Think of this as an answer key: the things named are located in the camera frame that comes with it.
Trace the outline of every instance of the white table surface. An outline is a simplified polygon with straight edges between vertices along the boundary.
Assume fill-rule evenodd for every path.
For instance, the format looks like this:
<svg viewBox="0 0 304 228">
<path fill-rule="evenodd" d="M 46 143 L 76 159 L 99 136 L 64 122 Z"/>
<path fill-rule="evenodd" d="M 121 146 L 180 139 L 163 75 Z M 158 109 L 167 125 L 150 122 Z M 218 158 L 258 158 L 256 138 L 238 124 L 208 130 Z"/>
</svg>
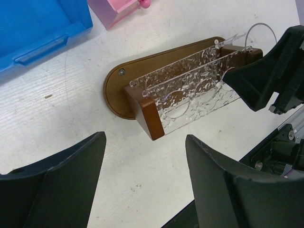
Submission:
<svg viewBox="0 0 304 228">
<path fill-rule="evenodd" d="M 295 0 L 153 0 L 110 31 L 93 12 L 92 18 L 84 42 L 0 82 L 2 174 L 106 132 L 89 228 L 161 227 L 193 200 L 187 134 L 238 160 L 291 114 L 254 113 L 237 100 L 152 142 L 136 121 L 109 111 L 102 85 L 120 63 L 212 36 L 228 38 L 257 22 L 279 38 L 299 24 Z"/>
</svg>

